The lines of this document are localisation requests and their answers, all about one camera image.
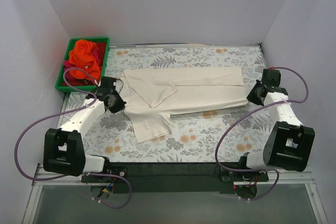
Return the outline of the cream t shirt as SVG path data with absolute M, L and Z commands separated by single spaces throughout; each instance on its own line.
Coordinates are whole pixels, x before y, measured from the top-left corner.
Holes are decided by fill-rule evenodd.
M 172 115 L 247 104 L 241 67 L 126 69 L 121 79 L 138 143 L 171 133 Z

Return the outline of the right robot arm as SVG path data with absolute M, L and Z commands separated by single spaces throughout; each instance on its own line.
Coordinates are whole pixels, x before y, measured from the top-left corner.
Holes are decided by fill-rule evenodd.
M 261 79 L 247 96 L 249 102 L 267 107 L 274 126 L 262 151 L 247 152 L 240 157 L 237 173 L 242 180 L 251 180 L 257 169 L 302 172 L 307 167 L 315 131 L 296 117 L 288 92 L 280 86 L 280 81 L 279 70 L 264 69 Z

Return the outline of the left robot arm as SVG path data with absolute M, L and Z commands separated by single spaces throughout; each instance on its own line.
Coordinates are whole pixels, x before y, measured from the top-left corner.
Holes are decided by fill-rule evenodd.
M 102 77 L 77 111 L 58 129 L 49 129 L 45 134 L 43 167 L 48 172 L 79 176 L 93 173 L 100 182 L 111 178 L 108 158 L 85 153 L 83 138 L 96 120 L 107 111 L 118 113 L 125 109 L 117 91 L 118 79 Z

